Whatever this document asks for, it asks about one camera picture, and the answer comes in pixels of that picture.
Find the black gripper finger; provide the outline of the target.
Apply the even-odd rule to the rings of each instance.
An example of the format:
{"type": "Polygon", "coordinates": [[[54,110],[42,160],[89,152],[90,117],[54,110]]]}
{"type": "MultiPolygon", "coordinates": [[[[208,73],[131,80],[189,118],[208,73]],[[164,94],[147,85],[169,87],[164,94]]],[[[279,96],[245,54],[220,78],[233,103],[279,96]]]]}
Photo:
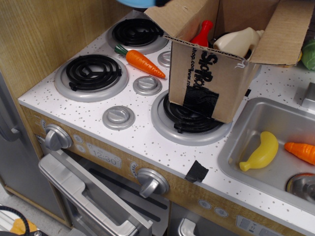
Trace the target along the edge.
{"type": "Polygon", "coordinates": [[[155,0],[155,6],[165,6],[170,0],[155,0]]]}

